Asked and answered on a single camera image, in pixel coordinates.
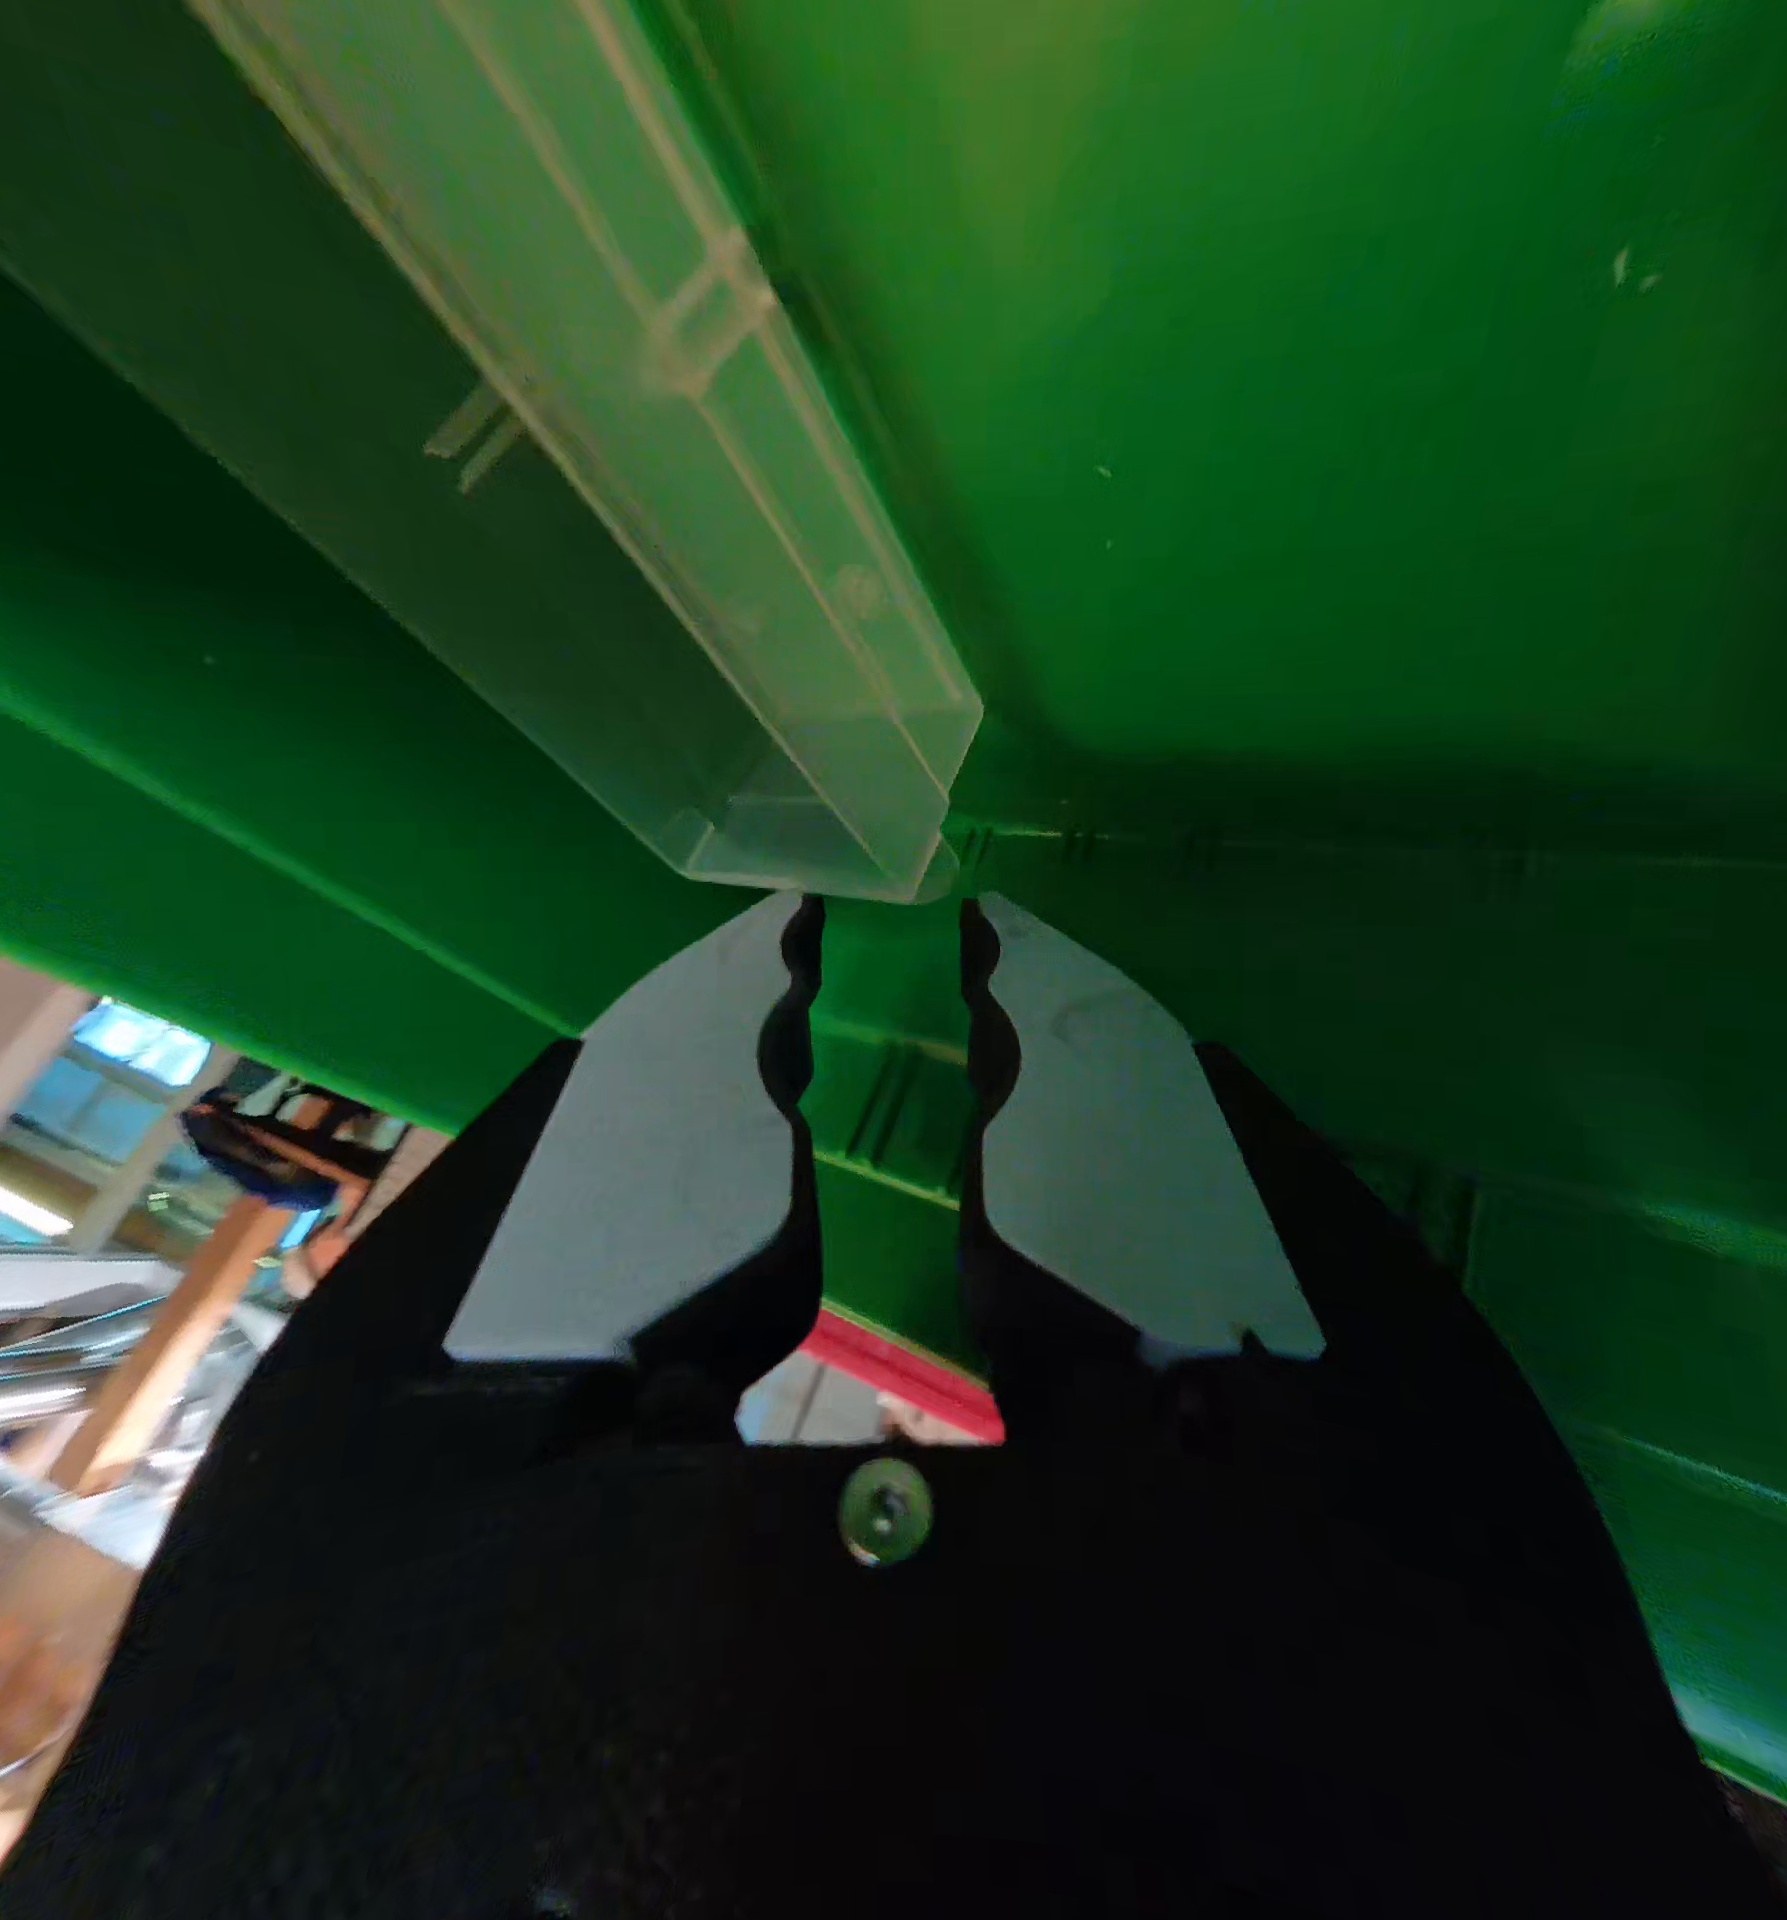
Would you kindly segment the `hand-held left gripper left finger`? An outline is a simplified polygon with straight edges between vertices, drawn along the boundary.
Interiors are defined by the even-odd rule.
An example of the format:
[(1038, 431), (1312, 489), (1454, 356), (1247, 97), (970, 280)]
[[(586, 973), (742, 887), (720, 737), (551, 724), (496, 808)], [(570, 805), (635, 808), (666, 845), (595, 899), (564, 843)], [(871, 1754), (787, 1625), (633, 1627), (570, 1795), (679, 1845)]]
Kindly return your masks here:
[(445, 1336), (468, 1364), (690, 1368), (741, 1396), (809, 1336), (809, 1006), (825, 906), (772, 893), (593, 1023)]

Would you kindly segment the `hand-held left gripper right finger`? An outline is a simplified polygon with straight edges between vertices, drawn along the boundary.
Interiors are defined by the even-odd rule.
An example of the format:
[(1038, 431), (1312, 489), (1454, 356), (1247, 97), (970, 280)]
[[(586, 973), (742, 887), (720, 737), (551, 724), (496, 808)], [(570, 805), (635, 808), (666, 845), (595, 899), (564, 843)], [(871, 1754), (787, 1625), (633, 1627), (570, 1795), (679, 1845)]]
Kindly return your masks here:
[(1000, 893), (964, 907), (964, 1214), (1163, 1359), (1327, 1349), (1187, 1027)]

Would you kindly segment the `green plastic bin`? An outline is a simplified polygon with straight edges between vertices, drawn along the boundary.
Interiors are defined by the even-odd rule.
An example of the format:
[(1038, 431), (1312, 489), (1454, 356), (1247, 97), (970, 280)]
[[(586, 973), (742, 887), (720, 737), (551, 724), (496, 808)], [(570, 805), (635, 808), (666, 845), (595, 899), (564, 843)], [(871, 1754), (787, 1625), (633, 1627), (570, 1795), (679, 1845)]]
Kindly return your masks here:
[[(194, 12), (0, 5), (0, 955), (460, 1129), (752, 887), (409, 626), (624, 612)], [(980, 700), (832, 897), (828, 1300), (971, 1372), (952, 907), (1230, 1045), (1787, 1805), (1787, 5), (630, 5)]]

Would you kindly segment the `clear plastic drawer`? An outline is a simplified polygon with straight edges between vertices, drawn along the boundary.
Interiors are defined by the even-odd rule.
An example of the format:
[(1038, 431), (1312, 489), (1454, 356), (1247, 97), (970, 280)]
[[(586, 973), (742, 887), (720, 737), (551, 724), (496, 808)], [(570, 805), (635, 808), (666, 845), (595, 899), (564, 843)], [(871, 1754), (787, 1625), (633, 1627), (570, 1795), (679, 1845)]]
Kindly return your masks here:
[(195, 5), (473, 371), (424, 453), (540, 456), (624, 612), (409, 626), (684, 878), (952, 883), (981, 700), (630, 5)]

